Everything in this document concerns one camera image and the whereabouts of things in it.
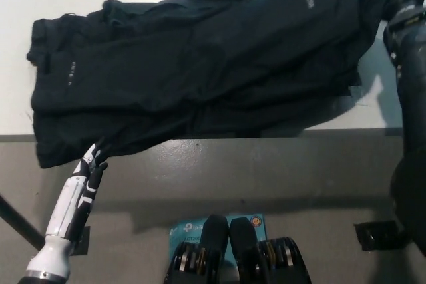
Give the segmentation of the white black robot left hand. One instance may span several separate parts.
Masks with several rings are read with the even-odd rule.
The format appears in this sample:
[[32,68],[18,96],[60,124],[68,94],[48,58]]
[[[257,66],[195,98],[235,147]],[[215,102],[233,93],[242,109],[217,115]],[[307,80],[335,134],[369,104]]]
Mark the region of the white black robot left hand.
[[85,152],[65,181],[47,226],[46,234],[77,243],[92,210],[103,171],[106,152],[98,142]]

